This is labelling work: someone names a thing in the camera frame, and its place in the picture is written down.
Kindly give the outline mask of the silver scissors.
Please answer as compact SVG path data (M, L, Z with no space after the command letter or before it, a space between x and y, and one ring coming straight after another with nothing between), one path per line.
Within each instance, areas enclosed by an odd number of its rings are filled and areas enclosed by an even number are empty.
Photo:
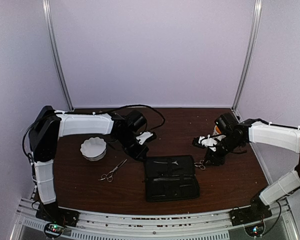
M111 171L108 173L103 174L98 181L107 181L108 183L111 183L114 179L115 172L120 169L128 160L122 160L117 166L115 166Z
M206 169L206 162L204 160L200 160L198 162L195 162L194 166L196 168L199 168L200 170L204 171Z

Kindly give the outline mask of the black zip tool case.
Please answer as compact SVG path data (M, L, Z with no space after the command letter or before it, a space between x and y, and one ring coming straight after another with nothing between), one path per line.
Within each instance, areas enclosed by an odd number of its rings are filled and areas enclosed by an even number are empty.
M191 155L153 156L143 164L145 199L150 203L199 198L200 186Z

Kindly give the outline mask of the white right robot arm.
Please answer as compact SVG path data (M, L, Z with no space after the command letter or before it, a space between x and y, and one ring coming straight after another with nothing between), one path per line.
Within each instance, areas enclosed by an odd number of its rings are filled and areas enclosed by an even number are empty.
M246 210L249 220L258 220L270 205L300 189L300 126L274 124L261 118L243 121L232 113L224 113L214 121L216 134L195 137L192 145L206 149L205 156L197 166L221 166L228 154L235 153L247 144L264 145L298 156L296 165L276 181L260 190L251 200Z

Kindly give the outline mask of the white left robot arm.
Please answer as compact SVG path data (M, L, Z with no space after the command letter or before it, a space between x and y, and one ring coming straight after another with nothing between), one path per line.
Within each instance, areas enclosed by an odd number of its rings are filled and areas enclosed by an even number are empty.
M138 132L146 124L147 119L136 109L119 115L116 109L85 113L55 110L50 105L43 107L23 136L29 140L30 151L25 156L32 167L39 199L44 204L43 215L51 222L62 218L61 209L53 204L57 201L53 164L60 138L92 134L110 136L121 144L129 157L143 162L149 151L146 143L157 137L152 130Z

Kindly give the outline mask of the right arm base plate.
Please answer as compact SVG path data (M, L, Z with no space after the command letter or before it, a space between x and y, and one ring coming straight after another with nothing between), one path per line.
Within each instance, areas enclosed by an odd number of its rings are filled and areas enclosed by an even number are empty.
M261 213L255 213L250 206L234 207L229 212L231 224L233 227L243 225L245 233L252 238L262 237L266 232L265 219L272 216L270 210Z

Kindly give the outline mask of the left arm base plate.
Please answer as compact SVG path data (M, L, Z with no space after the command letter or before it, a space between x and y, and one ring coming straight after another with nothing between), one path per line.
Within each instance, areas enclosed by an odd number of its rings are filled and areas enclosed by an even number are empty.
M64 208L49 212L40 205L35 217L47 222L44 224L43 233L50 239L56 239L69 230L69 227L77 226L79 215L78 211Z

